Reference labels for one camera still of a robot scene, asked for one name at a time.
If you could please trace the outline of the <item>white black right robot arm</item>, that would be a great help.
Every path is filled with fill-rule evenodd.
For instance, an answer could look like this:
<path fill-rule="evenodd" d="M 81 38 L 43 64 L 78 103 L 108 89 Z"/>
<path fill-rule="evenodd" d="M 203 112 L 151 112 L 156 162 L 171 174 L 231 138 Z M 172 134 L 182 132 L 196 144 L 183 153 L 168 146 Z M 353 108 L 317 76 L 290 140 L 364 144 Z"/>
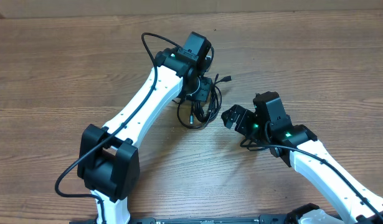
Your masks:
<path fill-rule="evenodd" d="M 245 138 L 249 151 L 270 150 L 310 181 L 333 206 L 330 217 L 314 204 L 290 212 L 285 223 L 383 223 L 383 198 L 371 192 L 343 168 L 306 126 L 294 125 L 277 92 L 256 94 L 254 110 L 233 105 L 221 118 L 224 126 Z"/>

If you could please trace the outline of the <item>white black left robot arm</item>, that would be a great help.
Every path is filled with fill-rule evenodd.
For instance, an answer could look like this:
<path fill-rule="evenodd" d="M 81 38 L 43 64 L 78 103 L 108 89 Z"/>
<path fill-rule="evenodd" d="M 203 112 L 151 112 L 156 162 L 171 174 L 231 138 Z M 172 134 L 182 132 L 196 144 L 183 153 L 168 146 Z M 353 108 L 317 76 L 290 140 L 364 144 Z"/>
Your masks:
<path fill-rule="evenodd" d="M 207 101 L 212 80 L 204 76 L 214 56 L 211 43 L 191 32 L 183 46 L 153 57 L 148 79 L 131 101 L 102 127 L 82 134 L 77 175 L 97 204 L 94 223 L 129 223 L 127 197 L 140 174 L 139 147 L 156 118 L 173 99 Z"/>

